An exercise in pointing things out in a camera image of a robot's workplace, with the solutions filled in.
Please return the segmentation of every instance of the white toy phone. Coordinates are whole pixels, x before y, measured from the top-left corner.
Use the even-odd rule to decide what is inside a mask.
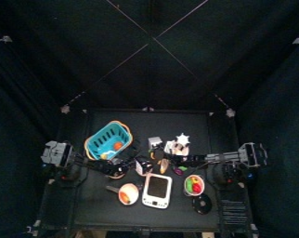
[[[147,173],[142,193],[142,204],[165,209],[169,204],[170,188],[171,177]]]

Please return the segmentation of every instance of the black curtain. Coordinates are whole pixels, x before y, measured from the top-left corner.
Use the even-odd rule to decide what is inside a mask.
[[[239,141],[262,142],[271,160],[251,190],[254,220],[263,237],[299,237],[299,47],[243,103],[237,121]]]
[[[0,236],[24,231],[35,220],[39,156],[55,137],[60,115],[10,46],[0,42]]]

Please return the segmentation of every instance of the red fruit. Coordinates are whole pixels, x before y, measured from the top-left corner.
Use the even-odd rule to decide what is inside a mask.
[[[193,192],[199,193],[202,191],[201,185],[198,183],[193,184]]]

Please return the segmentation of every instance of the black tabletop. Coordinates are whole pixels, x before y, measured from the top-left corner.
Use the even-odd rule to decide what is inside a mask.
[[[190,154],[231,152],[238,147],[233,118],[229,118],[225,113],[207,112],[89,111],[86,114],[72,112],[62,118],[58,141],[68,140],[75,150],[83,153],[83,140],[113,120],[127,125],[133,137],[139,141],[141,154],[146,156],[149,156],[149,138],[159,137],[162,142],[166,142],[174,140],[182,133],[189,136]],[[159,173],[157,166],[153,172]],[[173,179],[169,206],[166,209],[157,209],[142,205],[142,192],[137,202],[123,206],[115,194],[105,189],[106,185],[118,188],[129,182],[143,182],[145,178],[134,171],[129,171],[121,179],[111,179],[99,172],[87,170],[85,180],[72,192],[75,204],[71,206],[71,226],[130,231],[137,228],[149,228],[154,231],[217,230],[219,217],[213,184],[205,182],[203,193],[209,196],[213,205],[206,215],[193,210],[191,197],[183,195],[183,178],[191,172],[202,177],[206,176],[206,171],[194,171],[193,168],[187,168],[182,176],[175,175],[170,168],[166,170],[165,175]]]

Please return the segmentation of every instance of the small figurine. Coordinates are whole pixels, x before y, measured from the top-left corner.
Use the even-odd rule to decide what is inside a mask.
[[[187,155],[189,149],[189,141],[187,141],[189,136],[185,136],[183,133],[181,134],[179,137],[173,141],[173,146],[171,146],[171,154],[175,155]]]

